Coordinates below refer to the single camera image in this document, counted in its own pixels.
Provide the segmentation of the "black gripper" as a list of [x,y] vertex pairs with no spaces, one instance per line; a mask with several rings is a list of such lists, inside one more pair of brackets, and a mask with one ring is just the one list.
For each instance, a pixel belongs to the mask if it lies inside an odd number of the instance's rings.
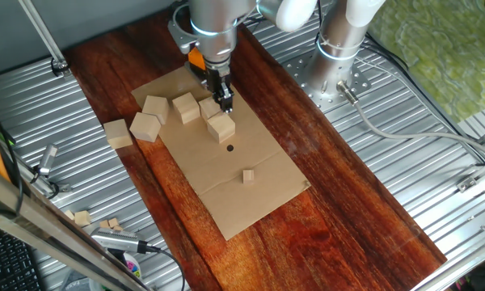
[[213,99],[221,111],[232,112],[234,92],[229,88],[230,66],[227,64],[207,65],[205,75],[207,87],[213,93]]

